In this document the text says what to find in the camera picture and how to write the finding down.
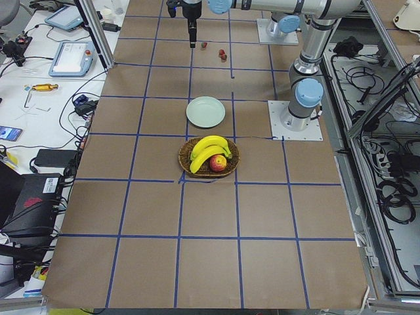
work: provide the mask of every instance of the brown wicker basket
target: brown wicker basket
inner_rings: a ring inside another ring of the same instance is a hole
[[[190,175],[191,177],[201,178],[201,179],[217,179],[220,177],[225,177],[229,175],[231,172],[235,171],[236,167],[240,161],[240,153],[238,147],[235,143],[229,139],[228,145],[229,149],[232,153],[232,159],[228,159],[228,165],[226,168],[221,172],[213,172],[209,166],[209,160],[203,163],[203,165],[199,168],[198,172],[193,174],[190,171],[190,155],[192,148],[200,141],[203,136],[199,136],[198,138],[192,138],[184,143],[182,148],[179,150],[178,160],[181,167],[185,170],[185,172]]]

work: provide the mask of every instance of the bunch of bananas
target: bunch of bananas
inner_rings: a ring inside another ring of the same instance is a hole
[[[232,153],[229,150],[228,141],[222,136],[205,136],[193,147],[190,160],[191,173],[198,172],[200,167],[212,156],[223,154],[228,159],[232,158]]]

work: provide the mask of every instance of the apple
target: apple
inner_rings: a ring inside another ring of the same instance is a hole
[[[228,162],[226,158],[220,154],[210,157],[210,169],[213,172],[221,172],[226,168],[227,165]]]

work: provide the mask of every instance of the white mounting plate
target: white mounting plate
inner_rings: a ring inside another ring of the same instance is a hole
[[[274,140],[301,140],[301,141],[323,141],[320,123],[317,119],[311,120],[308,127],[303,131],[292,131],[283,126],[280,121],[280,114],[284,108],[289,106],[289,101],[269,100],[268,110],[270,111],[271,134]]]
[[[299,44],[299,40],[297,39],[297,34],[295,31],[281,37],[269,36],[266,32],[266,29],[269,23],[270,23],[270,20],[266,18],[257,19],[257,29],[258,29],[258,36],[260,39],[260,44],[294,45],[294,46]]]

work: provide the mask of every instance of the yellow screwdriver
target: yellow screwdriver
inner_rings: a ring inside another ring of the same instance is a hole
[[[31,88],[31,90],[39,91],[39,92],[49,92],[49,91],[57,90],[57,89],[58,89],[58,84],[50,84],[50,83],[33,85]]]

